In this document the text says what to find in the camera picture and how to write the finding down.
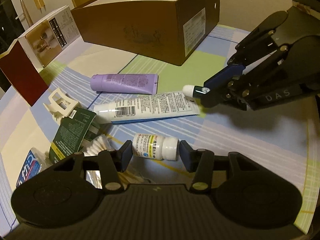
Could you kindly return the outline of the purple cosmetic tube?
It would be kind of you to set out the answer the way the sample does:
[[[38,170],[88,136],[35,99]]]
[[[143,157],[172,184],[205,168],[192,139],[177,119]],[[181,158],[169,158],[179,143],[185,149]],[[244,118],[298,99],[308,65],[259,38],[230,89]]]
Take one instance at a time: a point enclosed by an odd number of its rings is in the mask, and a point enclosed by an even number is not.
[[[104,93],[154,95],[157,86],[157,74],[96,74],[90,79],[91,89]]]

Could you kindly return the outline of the dark red open carton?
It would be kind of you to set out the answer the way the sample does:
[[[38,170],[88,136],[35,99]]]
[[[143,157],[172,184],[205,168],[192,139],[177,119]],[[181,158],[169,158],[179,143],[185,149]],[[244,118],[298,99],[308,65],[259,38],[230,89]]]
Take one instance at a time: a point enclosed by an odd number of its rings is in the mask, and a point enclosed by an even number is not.
[[[1,71],[29,106],[48,89],[17,39],[1,54]]]

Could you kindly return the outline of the blue-labelled floss pick box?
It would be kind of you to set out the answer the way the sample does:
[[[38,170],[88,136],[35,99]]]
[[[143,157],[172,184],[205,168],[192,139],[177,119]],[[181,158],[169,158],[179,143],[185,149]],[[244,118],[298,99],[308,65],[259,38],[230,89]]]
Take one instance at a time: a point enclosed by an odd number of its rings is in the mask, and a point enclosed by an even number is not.
[[[27,180],[47,169],[50,165],[51,162],[44,153],[34,147],[31,148],[22,165],[20,174],[17,178],[16,187],[19,187]]]

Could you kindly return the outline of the bundle of cotton swabs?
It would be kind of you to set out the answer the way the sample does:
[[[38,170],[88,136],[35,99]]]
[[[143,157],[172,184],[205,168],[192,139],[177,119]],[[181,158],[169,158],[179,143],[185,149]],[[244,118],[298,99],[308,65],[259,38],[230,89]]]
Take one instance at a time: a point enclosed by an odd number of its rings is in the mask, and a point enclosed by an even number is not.
[[[102,151],[114,151],[106,135],[102,134],[90,141],[81,149],[86,157],[96,156]]]

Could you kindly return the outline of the small white pill bottle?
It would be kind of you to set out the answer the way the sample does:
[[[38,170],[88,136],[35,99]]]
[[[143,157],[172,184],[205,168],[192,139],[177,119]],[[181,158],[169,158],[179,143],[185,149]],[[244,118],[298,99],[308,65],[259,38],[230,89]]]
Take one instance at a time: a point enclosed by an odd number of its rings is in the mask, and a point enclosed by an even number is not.
[[[156,134],[136,133],[132,147],[133,153],[137,157],[176,161],[178,139]]]

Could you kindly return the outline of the dark green small tube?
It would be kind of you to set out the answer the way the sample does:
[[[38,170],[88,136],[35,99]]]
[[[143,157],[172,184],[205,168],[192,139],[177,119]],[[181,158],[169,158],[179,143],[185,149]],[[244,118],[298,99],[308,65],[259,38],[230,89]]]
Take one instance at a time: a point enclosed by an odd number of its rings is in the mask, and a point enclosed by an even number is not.
[[[207,87],[195,86],[195,85],[185,85],[182,88],[182,93],[188,98],[200,99],[204,94],[210,92]]]

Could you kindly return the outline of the cream hair claw clip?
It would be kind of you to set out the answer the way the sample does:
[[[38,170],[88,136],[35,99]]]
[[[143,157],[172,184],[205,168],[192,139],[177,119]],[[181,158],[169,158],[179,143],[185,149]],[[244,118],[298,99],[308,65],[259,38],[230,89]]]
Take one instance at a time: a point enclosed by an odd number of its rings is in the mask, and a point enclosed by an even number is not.
[[[69,117],[75,107],[80,107],[80,103],[62,92],[60,88],[55,89],[48,96],[49,104],[43,103],[46,110],[52,115],[53,120],[60,125],[65,117]]]

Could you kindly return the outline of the white printed product box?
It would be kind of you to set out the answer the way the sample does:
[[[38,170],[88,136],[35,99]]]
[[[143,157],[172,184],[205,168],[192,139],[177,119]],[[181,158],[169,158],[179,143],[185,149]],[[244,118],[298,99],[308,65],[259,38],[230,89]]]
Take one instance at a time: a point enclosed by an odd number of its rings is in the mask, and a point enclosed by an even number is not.
[[[36,69],[50,64],[80,37],[69,6],[56,9],[18,37],[24,52]]]

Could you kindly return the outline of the plaid tablecloth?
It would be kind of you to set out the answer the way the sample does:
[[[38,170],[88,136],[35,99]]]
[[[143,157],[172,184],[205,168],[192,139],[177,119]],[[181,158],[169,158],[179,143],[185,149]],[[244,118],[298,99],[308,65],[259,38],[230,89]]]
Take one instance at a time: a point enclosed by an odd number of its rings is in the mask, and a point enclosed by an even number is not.
[[[1,235],[17,226],[10,198],[29,150],[48,152],[57,132],[57,123],[44,107],[53,90],[61,89],[86,109],[124,99],[124,94],[97,94],[89,85],[92,75],[117,69],[156,73],[160,93],[178,91],[187,83],[202,84],[220,70],[246,34],[219,25],[182,66],[79,38],[41,72],[49,88],[35,105],[29,106],[14,88],[9,88],[1,98]],[[150,133],[176,137],[217,155],[240,152],[301,191],[303,205],[296,225],[308,237],[319,232],[319,115],[315,97],[259,111],[219,105],[203,109],[198,116],[108,125],[102,132],[115,148],[136,133]]]

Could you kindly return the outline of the white cream tube with barcode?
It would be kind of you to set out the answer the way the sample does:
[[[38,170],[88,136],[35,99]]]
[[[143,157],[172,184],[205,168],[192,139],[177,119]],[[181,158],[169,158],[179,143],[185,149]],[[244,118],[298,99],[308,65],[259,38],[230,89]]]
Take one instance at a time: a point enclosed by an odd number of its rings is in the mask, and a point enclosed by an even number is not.
[[[116,100],[94,106],[95,121],[99,124],[121,124],[199,115],[196,102],[182,92],[144,95]]]

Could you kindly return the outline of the green packaged item with card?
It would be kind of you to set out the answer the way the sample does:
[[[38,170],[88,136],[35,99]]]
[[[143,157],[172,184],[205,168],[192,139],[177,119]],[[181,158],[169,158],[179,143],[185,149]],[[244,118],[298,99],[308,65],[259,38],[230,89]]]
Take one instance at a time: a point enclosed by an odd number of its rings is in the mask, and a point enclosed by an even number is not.
[[[95,139],[100,130],[96,113],[75,107],[64,117],[49,149],[49,160],[58,163],[69,155],[78,152]]]

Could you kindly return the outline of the brown cardboard shoe box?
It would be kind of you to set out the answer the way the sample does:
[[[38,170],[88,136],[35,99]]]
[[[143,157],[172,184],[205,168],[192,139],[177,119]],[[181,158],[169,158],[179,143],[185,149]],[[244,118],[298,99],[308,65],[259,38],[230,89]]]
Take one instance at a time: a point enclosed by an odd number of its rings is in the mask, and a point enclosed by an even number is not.
[[[91,0],[72,9],[85,42],[182,65],[220,18],[220,0]]]

